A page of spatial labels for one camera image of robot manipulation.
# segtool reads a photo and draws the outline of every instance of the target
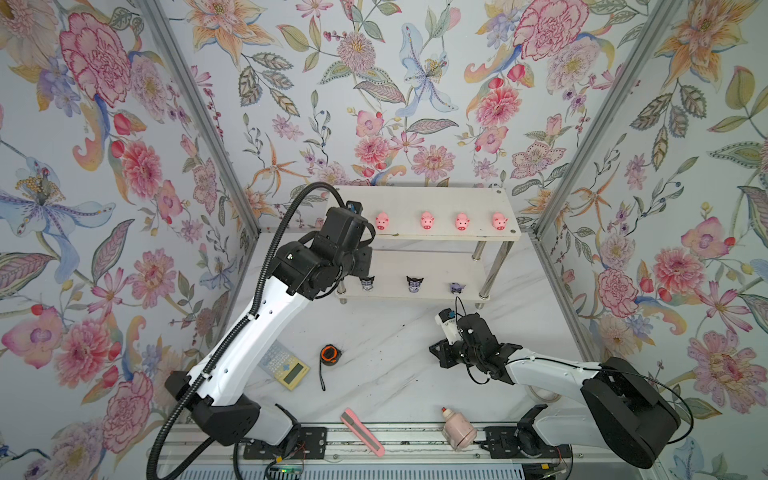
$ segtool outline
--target gray metal post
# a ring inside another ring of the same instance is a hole
[[[485,279],[485,283],[480,289],[480,298],[483,300],[487,300],[490,297],[489,293],[491,292],[491,287],[496,281],[498,271],[502,269],[504,260],[507,260],[507,255],[509,255],[509,250],[512,249],[512,245],[515,245],[515,242],[502,242],[502,245],[498,248],[496,258],[493,260],[493,265],[491,265],[491,272],[488,274],[488,278]],[[476,303],[475,308],[480,310],[483,305],[483,303]]]
[[[475,252],[472,254],[472,259],[476,262],[480,260],[480,256],[482,255],[482,251],[485,248],[485,241],[480,240],[475,247]]]
[[[338,288],[336,288],[336,293],[339,295],[343,295],[346,293],[346,287],[344,286],[344,280],[339,282]],[[346,305],[346,298],[339,298],[339,302],[341,302],[342,305]]]

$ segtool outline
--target pink bottle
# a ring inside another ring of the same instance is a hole
[[[443,407],[442,418],[445,419],[442,436],[449,441],[455,452],[471,445],[478,436],[478,430],[461,413]]]
[[[492,223],[496,230],[504,230],[507,227],[508,218],[504,218],[501,212],[493,214]]]
[[[424,212],[422,214],[422,227],[424,227],[424,230],[429,230],[432,228],[432,225],[435,223],[435,218],[432,216],[429,212]]]
[[[467,227],[469,227],[469,217],[462,212],[456,217],[456,228],[463,232]]]
[[[384,230],[389,226],[389,215],[385,214],[384,212],[380,213],[378,217],[376,217],[376,228],[379,230]]]

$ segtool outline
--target calculator screen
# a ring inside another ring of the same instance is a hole
[[[285,383],[291,383],[293,379],[299,375],[299,372],[301,372],[303,368],[304,367],[302,367],[300,363],[297,363],[296,366],[293,367],[293,370],[291,370],[290,373],[286,375],[286,378],[284,378],[283,381]]]

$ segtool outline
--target lower shelf board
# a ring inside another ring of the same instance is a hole
[[[480,289],[485,283],[482,261],[474,261],[471,253],[412,252],[374,250],[370,276],[373,290],[366,292],[354,276],[344,280],[346,292],[336,295],[346,299],[453,300],[451,283],[466,285],[461,295],[464,303],[483,303]],[[408,290],[407,276],[423,278],[417,293]]]

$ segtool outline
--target marble surface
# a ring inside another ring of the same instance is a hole
[[[283,242],[296,240],[290,233]],[[257,251],[237,299],[242,312],[253,295],[262,260],[273,235],[259,239]],[[486,271],[500,243],[488,243]],[[475,242],[376,240],[374,249],[442,250],[472,253]],[[527,236],[518,241],[480,310],[499,342],[517,343],[535,352],[579,359],[576,344]],[[469,313],[474,304],[465,304]],[[301,422],[338,422],[349,407],[364,422],[441,422],[440,408],[463,412],[473,422],[519,419],[535,403],[523,386],[491,381],[476,385],[464,366],[441,369],[428,347],[444,338],[434,316],[453,303],[350,300],[335,296],[310,304],[288,325],[279,341],[311,370],[291,392],[261,369],[246,394],[258,402],[279,403]],[[332,343],[343,351],[338,364],[323,367],[327,390],[318,378],[318,357]],[[482,373],[472,369],[475,378]]]

